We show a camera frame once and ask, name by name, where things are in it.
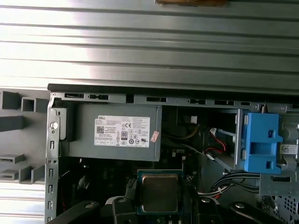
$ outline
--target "black cable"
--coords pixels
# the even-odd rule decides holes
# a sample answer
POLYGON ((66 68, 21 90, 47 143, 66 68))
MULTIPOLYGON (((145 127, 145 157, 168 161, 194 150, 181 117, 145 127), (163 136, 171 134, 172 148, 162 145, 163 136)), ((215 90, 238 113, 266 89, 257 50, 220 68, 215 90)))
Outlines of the black cable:
MULTIPOLYGON (((217 189, 218 187, 224 185, 227 182, 233 181, 233 179, 239 179, 239 178, 228 177, 226 179, 218 181, 217 183, 215 183, 215 185, 213 186, 213 188, 212 188, 211 191, 213 191, 214 189, 217 189)), ((246 177, 244 179, 258 179, 258 178, 254 177, 254 176, 248 176, 248 177, 246 177)), ((248 188, 253 188, 253 189, 258 189, 259 188, 259 187, 256 187, 256 186, 250 186, 250 185, 247 185, 247 184, 244 184, 244 183, 240 183, 240 182, 237 182, 237 181, 234 181, 234 182, 238 183, 238 185, 240 185, 240 186, 245 186, 245 187, 248 187, 248 188)))
POLYGON ((216 185, 218 185, 223 180, 231 180, 231 179, 259 179, 260 175, 254 174, 254 173, 234 173, 234 174, 228 174, 222 178, 220 178, 212 187, 211 191, 216 188, 216 185))
POLYGON ((242 189, 244 189, 245 191, 248 191, 250 193, 254 193, 254 194, 258 194, 259 193, 259 189, 249 189, 249 188, 246 188, 246 187, 242 187, 241 185, 237 184, 236 182, 234 181, 231 181, 231 184, 233 186, 238 186, 238 187, 241 187, 242 189))
POLYGON ((176 136, 176 135, 168 134, 165 132, 162 133, 162 136, 172 138, 172 139, 177 139, 177 140, 186 140, 186 139, 189 139, 189 138, 193 137, 194 135, 196 135, 198 132, 198 129, 199 129, 199 125, 196 125, 194 130, 187 136, 176 136))

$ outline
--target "cables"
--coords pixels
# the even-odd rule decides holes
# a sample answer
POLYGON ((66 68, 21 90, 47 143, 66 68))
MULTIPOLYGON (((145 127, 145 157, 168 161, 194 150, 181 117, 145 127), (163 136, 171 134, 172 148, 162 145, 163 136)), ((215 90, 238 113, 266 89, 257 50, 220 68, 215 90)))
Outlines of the cables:
POLYGON ((174 136, 174 135, 170 135, 170 134, 163 134, 163 135, 166 136, 166 137, 168 137, 168 138, 171 138, 171 139, 183 140, 183 139, 188 139, 188 138, 193 137, 197 133, 198 128, 199 128, 199 126, 196 125, 195 129, 193 130, 193 132, 191 134, 187 135, 187 136, 184 136, 184 137, 174 136))
POLYGON ((218 138, 216 138, 216 136, 215 136, 216 131, 217 131, 216 128, 211 128, 210 131, 209 131, 209 133, 210 133, 210 135, 212 136, 212 138, 213 138, 216 142, 218 142, 219 144, 221 144, 221 146, 222 146, 222 150, 219 150, 219 149, 216 149, 216 148, 209 147, 209 148, 205 149, 205 151, 204 151, 205 154, 208 152, 208 150, 213 150, 213 151, 216 151, 216 152, 218 152, 218 153, 226 152, 226 144, 225 144, 223 141, 221 141, 221 140, 219 140, 218 138))
POLYGON ((191 149, 191 150, 193 150, 193 151, 195 151, 195 152, 197 152, 197 153, 199 153, 199 154, 201 154, 201 155, 203 155, 203 156, 206 156, 204 153, 198 151, 196 148, 194 148, 194 147, 192 147, 192 146, 189 146, 189 145, 186 145, 186 144, 181 144, 181 145, 182 145, 182 146, 185 146, 185 147, 187 147, 187 148, 189 148, 189 149, 191 149))
POLYGON ((259 193, 259 187, 256 186, 250 186, 247 184, 244 184, 243 182, 247 179, 259 179, 260 175, 259 174, 254 174, 254 173, 245 173, 245 172, 240 172, 240 173, 232 173, 228 174, 222 178, 220 178, 212 187, 209 193, 201 193, 198 192, 199 195, 201 196, 206 196, 206 197, 216 197, 219 198, 222 193, 227 191, 229 188, 233 186, 238 186, 241 187, 242 189, 258 194, 259 193))

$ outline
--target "small label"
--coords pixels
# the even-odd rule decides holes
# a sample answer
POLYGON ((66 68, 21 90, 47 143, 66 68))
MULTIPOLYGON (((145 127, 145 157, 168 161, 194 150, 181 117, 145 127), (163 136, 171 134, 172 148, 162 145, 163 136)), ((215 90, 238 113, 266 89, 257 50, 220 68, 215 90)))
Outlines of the small label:
POLYGON ((215 160, 210 154, 206 154, 206 156, 207 156, 210 160, 215 160))
POLYGON ((197 124, 197 116, 191 116, 191 124, 197 124))
POLYGON ((280 145, 281 154, 298 154, 298 145, 280 145))
POLYGON ((95 146, 150 146, 150 118, 98 116, 94 121, 95 146))
POLYGON ((157 138, 158 138, 158 136, 159 136, 159 132, 157 132, 157 131, 154 131, 154 133, 153 133, 153 135, 151 136, 151 138, 150 138, 150 141, 151 142, 156 142, 157 141, 157 138))

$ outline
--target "metal bracket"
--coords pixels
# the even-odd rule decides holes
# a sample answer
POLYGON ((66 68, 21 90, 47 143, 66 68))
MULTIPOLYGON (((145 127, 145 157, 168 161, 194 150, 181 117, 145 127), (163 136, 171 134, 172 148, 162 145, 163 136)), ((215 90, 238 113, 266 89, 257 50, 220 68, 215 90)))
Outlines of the metal bracket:
POLYGON ((87 102, 101 102, 101 103, 116 103, 125 104, 125 94, 107 94, 107 93, 63 93, 55 92, 57 98, 68 101, 87 101, 87 102))
POLYGON ((282 156, 284 160, 286 161, 286 165, 283 165, 281 167, 282 171, 295 171, 297 168, 297 162, 293 156, 287 156, 283 155, 282 156))
POLYGON ((47 118, 47 143, 46 143, 46 169, 45 169, 45 223, 56 217, 57 208, 57 187, 58 187, 58 152, 59 152, 59 127, 60 117, 58 111, 52 108, 55 100, 55 93, 51 93, 48 104, 47 118))
POLYGON ((298 196, 299 181, 297 170, 284 171, 280 175, 261 174, 260 195, 265 196, 298 196))
POLYGON ((238 109, 236 116, 236 139, 235 139, 235 158, 234 158, 234 169, 240 168, 241 161, 241 150, 242 150, 242 125, 243 125, 243 110, 238 109))
POLYGON ((66 122, 67 122, 67 108, 55 108, 57 116, 59 116, 59 139, 66 138, 66 122))
POLYGON ((235 133, 227 132, 227 131, 224 131, 222 129, 217 129, 217 131, 222 133, 222 134, 232 136, 233 137, 233 143, 235 143, 235 139, 236 139, 236 134, 235 133))

